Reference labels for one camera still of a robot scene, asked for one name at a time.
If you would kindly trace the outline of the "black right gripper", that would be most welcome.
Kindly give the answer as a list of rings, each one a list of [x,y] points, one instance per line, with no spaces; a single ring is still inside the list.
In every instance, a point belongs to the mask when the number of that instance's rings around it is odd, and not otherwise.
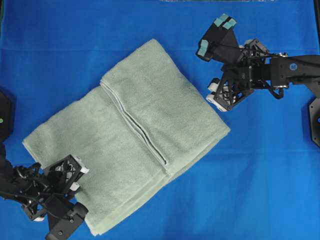
[[[264,79],[267,73],[267,58],[270,52],[266,48],[241,48],[234,34],[237,21],[223,13],[213,22],[213,40],[202,38],[198,43],[196,56],[209,62],[215,60],[224,63],[222,77],[231,89],[269,89]]]

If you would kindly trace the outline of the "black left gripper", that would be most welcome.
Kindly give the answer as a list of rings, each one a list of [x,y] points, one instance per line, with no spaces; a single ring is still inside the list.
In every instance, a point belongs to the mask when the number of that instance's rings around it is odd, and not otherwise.
[[[80,202],[71,202],[75,194],[56,192],[40,168],[40,163],[14,168],[17,187],[14,200],[21,203],[30,220],[42,221],[48,217],[46,240],[67,240],[84,222],[89,210]]]

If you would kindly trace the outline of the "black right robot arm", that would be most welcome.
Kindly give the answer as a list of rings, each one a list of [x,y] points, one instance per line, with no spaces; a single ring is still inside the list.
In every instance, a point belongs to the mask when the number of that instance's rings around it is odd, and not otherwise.
[[[213,78],[207,100],[222,111],[229,111],[255,90],[267,90],[276,99],[284,97],[290,84],[305,85],[320,96],[319,55],[288,56],[271,53],[258,39],[240,46],[227,14],[216,18],[198,44],[197,56],[223,64],[221,78]]]

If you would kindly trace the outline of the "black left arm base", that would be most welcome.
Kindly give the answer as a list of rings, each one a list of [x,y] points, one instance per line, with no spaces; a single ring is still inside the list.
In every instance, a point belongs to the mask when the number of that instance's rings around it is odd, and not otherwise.
[[[0,142],[4,142],[13,132],[16,97],[4,87],[0,87]]]

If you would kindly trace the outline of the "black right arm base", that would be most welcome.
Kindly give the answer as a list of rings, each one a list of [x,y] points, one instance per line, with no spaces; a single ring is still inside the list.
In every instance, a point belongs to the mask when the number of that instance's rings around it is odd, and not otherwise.
[[[313,97],[306,107],[308,134],[315,146],[320,148],[320,99]]]

